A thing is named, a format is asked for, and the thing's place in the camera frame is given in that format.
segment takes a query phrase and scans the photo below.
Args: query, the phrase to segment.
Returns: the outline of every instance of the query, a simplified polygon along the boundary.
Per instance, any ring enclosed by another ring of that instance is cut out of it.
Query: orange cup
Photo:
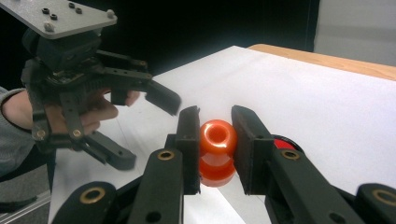
[[[236,131],[227,121],[212,119],[201,127],[200,135],[201,183],[214,188],[223,186],[235,173]]]

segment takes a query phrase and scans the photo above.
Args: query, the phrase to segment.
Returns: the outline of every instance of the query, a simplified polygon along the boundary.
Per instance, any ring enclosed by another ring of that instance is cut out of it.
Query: black background
[[[113,9],[118,22],[102,31],[100,49],[145,60],[154,76],[230,46],[314,49],[318,0],[76,2]],[[27,27],[4,10],[0,19],[0,85],[18,88],[32,57],[21,45]]]

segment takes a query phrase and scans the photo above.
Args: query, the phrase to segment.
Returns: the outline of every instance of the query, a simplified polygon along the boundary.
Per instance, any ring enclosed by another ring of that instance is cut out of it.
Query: gray sleeve
[[[9,96],[23,89],[7,91],[0,87],[0,105]],[[35,141],[32,135],[8,122],[0,113],[0,176],[17,169],[27,157]]]

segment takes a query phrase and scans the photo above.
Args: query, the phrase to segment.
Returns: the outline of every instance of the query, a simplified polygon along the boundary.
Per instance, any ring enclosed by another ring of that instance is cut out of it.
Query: white table
[[[396,82],[231,47],[154,78],[177,92],[181,109],[198,105],[201,124],[231,122],[233,105],[256,112],[270,133],[297,142],[321,173],[352,194],[363,183],[396,188]],[[120,188],[142,175],[149,154],[176,133],[170,117],[144,97],[119,107],[100,131],[137,155],[135,169],[117,171],[84,152],[58,150],[49,221],[67,197],[92,181]],[[270,223],[263,196],[246,196],[236,175],[228,185],[202,186],[185,197],[190,223]]]

